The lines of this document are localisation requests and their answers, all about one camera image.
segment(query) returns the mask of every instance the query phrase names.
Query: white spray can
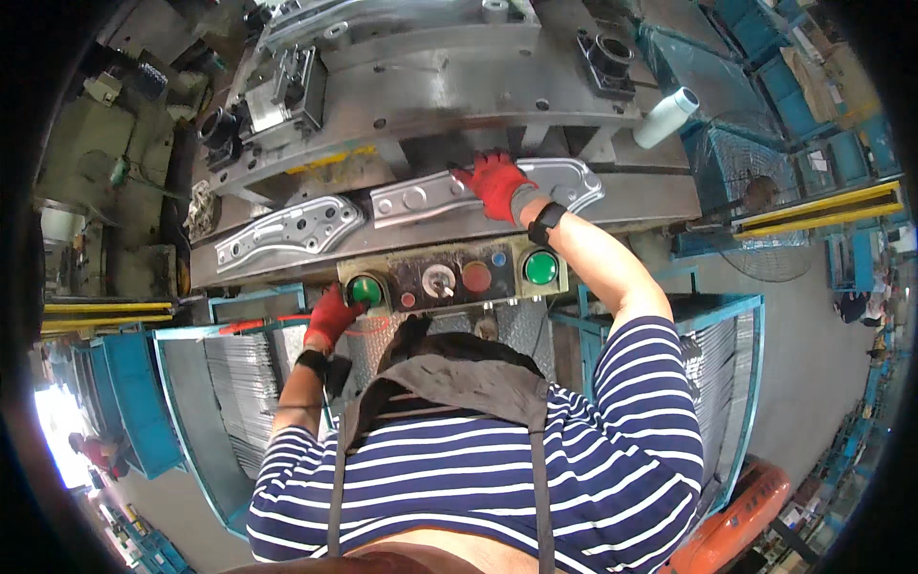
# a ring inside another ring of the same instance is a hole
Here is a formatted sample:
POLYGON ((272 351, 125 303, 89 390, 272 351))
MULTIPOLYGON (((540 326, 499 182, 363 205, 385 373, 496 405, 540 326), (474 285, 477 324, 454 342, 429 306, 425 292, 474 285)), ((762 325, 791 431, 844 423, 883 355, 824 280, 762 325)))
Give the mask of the white spray can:
POLYGON ((635 143, 649 150, 681 128, 696 109, 698 97, 688 88, 680 87, 672 96, 663 98, 650 110, 641 127, 634 131, 635 143))

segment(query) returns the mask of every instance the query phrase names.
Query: hand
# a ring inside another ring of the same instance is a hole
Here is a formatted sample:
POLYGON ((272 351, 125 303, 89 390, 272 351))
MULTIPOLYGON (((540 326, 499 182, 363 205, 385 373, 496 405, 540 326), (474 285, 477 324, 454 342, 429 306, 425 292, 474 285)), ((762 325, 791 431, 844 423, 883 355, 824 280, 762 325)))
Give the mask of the hand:
POLYGON ((464 169, 452 169, 450 173, 485 202, 485 217, 513 224, 516 224, 510 209, 513 193, 525 184, 538 187, 523 175, 506 152, 476 153, 473 174, 464 169))
POLYGON ((324 343, 318 346, 323 347, 322 350, 327 355, 335 348, 335 344, 348 325, 364 311, 366 311, 366 303, 363 302, 356 303, 352 307, 344 305, 344 300, 341 298, 341 287, 335 283, 322 295, 313 308, 303 341, 305 343, 310 343, 310 340, 313 343, 324 343))

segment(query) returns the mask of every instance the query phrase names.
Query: control panel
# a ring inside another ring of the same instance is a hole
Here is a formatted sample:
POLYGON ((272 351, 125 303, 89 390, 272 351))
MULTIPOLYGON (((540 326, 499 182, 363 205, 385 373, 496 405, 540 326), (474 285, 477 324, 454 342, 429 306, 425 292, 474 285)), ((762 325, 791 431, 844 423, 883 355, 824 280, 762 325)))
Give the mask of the control panel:
POLYGON ((342 261, 338 278, 349 305, 385 315, 565 293, 567 263, 514 236, 342 261))

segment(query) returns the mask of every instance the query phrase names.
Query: hair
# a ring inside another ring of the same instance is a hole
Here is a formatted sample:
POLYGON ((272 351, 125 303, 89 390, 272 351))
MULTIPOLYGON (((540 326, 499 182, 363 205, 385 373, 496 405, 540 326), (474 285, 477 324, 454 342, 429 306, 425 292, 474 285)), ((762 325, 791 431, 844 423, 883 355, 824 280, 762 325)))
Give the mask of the hair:
POLYGON ((75 453, 83 452, 80 450, 80 443, 83 441, 83 436, 79 433, 70 433, 70 436, 67 437, 67 442, 70 443, 70 447, 75 453))

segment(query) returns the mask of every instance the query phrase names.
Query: orange forklift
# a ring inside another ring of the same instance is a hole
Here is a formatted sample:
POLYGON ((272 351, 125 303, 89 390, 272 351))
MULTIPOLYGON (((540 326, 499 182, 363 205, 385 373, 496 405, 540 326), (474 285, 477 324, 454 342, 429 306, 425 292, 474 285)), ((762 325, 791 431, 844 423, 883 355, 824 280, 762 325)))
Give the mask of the orange forklift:
POLYGON ((790 495, 786 472, 760 458, 747 458, 733 496, 710 516, 658 574, 714 574, 756 540, 790 495))

